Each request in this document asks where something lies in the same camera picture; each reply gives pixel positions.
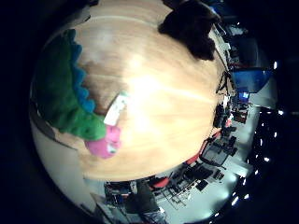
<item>blue screen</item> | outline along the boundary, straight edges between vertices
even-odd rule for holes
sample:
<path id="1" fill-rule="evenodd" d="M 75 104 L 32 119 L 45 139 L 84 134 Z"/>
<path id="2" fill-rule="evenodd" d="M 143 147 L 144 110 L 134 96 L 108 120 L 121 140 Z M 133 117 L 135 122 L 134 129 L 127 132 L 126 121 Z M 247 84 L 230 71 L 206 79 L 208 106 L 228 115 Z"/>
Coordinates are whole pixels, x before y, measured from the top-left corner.
<path id="1" fill-rule="evenodd" d="M 232 72 L 236 91 L 256 93 L 273 75 L 272 70 L 249 69 Z"/>
<path id="2" fill-rule="evenodd" d="M 248 92 L 239 92 L 238 93 L 238 102 L 246 104 L 249 102 L 249 93 Z"/>

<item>computer monitor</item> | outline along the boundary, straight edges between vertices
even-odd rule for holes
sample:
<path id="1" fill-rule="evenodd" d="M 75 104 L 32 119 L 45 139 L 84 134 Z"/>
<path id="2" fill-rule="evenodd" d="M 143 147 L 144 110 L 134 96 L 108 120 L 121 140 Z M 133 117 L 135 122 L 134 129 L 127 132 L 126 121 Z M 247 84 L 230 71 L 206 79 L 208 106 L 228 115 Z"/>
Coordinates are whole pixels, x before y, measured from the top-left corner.
<path id="1" fill-rule="evenodd" d="M 242 91 L 237 94 L 237 102 L 240 104 L 247 104 L 249 102 L 249 93 Z"/>

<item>pink plush toy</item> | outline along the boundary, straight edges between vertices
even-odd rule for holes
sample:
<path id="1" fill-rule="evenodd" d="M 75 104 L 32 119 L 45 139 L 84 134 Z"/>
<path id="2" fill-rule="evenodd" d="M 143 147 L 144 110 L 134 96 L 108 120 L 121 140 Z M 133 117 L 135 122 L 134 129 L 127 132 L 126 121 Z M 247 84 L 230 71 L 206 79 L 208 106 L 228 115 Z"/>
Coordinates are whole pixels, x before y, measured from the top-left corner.
<path id="1" fill-rule="evenodd" d="M 96 141 L 85 141 L 85 146 L 94 156 L 103 159 L 115 155 L 117 149 L 121 146 L 120 135 L 121 129 L 116 126 L 106 126 L 107 133 L 104 138 Z"/>

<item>wooden table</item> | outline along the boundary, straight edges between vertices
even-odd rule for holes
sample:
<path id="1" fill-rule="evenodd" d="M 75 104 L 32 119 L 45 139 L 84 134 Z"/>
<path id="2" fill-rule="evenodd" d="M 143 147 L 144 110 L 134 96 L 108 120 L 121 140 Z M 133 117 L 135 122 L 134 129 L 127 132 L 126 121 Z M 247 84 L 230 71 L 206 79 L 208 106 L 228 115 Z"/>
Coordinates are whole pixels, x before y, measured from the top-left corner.
<path id="1" fill-rule="evenodd" d="M 170 9 L 160 0 L 102 0 L 89 21 L 76 27 L 83 51 L 83 83 L 105 113 L 120 91 L 131 94 L 121 114 L 122 147 L 107 160 L 94 157 L 81 139 L 56 131 L 78 150 L 84 176 L 132 180 L 168 170 L 196 154 L 212 129 L 224 69 L 195 60 L 179 42 L 157 32 Z"/>

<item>blue spikes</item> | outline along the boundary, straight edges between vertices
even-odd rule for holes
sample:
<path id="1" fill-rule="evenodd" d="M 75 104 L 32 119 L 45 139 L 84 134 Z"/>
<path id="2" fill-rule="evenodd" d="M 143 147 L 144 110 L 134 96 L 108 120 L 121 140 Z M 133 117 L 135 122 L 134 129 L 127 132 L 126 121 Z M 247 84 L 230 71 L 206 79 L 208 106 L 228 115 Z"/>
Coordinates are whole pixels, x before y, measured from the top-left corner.
<path id="1" fill-rule="evenodd" d="M 82 52 L 82 46 L 76 44 L 75 42 L 71 44 L 71 48 L 72 48 L 72 63 L 76 63 L 78 56 L 81 54 Z"/>
<path id="2" fill-rule="evenodd" d="M 74 86 L 80 86 L 86 76 L 86 72 L 76 66 L 73 67 L 73 72 L 76 75 L 76 78 L 74 79 Z"/>
<path id="3" fill-rule="evenodd" d="M 79 104 L 83 107 L 83 109 L 89 113 L 92 113 L 95 109 L 95 102 L 94 100 L 88 100 L 87 97 L 89 96 L 89 91 L 85 88 L 81 87 L 81 84 L 86 76 L 86 72 L 77 66 L 77 60 L 79 55 L 82 52 L 82 46 L 77 44 L 75 39 L 76 31 L 70 30 L 68 37 L 71 43 L 71 67 L 73 73 L 73 89 L 77 96 Z"/>

